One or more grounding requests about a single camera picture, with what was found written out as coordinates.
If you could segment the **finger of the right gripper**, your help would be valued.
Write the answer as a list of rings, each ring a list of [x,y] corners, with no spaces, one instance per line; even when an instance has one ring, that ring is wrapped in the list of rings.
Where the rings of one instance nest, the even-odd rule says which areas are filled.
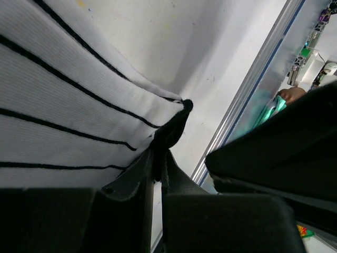
[[[336,234],[336,83],[311,91],[205,160],[222,179],[247,191],[283,197],[297,221]]]

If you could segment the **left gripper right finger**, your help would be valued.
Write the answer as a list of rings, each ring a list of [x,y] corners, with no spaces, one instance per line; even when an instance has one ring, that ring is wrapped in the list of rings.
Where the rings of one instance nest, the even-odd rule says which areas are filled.
[[[210,194],[176,164],[162,165],[166,252],[305,252],[293,211],[261,193]]]

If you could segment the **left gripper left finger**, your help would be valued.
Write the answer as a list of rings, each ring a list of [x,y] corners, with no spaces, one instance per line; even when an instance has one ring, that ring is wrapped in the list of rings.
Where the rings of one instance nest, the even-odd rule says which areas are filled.
[[[150,252],[153,159],[102,189],[2,189],[1,252]]]

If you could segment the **white black striped sock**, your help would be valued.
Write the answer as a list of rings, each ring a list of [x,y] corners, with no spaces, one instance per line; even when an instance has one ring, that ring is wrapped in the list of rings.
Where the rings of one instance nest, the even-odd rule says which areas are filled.
[[[1,1],[1,187],[103,187],[173,146],[192,107],[73,1]]]

